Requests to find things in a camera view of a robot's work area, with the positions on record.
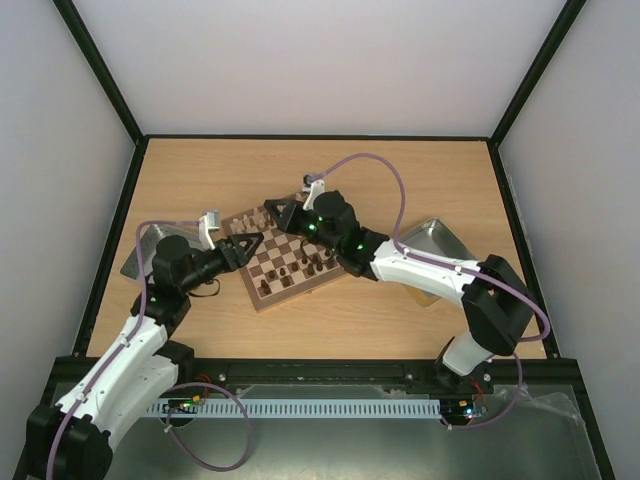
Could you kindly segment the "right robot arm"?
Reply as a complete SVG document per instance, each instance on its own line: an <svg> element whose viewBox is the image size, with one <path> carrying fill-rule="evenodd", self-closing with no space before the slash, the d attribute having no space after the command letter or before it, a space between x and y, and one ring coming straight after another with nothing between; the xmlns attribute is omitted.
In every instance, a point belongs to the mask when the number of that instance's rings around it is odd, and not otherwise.
<svg viewBox="0 0 640 480"><path fill-rule="evenodd" d="M361 226L337 191L312 202L269 199L264 207L279 230L329 249L350 275L413 287L463 309L467 332L452 338L436 360L443 389L460 390L481 363L511 355L522 341L533 309L526 285L504 258L478 262L413 253Z"/></svg>

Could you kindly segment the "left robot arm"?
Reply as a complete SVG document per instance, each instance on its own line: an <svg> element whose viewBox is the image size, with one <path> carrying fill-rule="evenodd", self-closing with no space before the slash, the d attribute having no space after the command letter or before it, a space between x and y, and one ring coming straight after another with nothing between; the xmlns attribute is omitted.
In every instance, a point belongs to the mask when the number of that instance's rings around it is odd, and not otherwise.
<svg viewBox="0 0 640 480"><path fill-rule="evenodd" d="M102 479L123 437L162 394L190 374L192 348L170 337L191 294L249 263L260 233L234 234L207 250L179 235L159 241L149 274L116 340L54 405L26 423L26 470L38 479Z"/></svg>

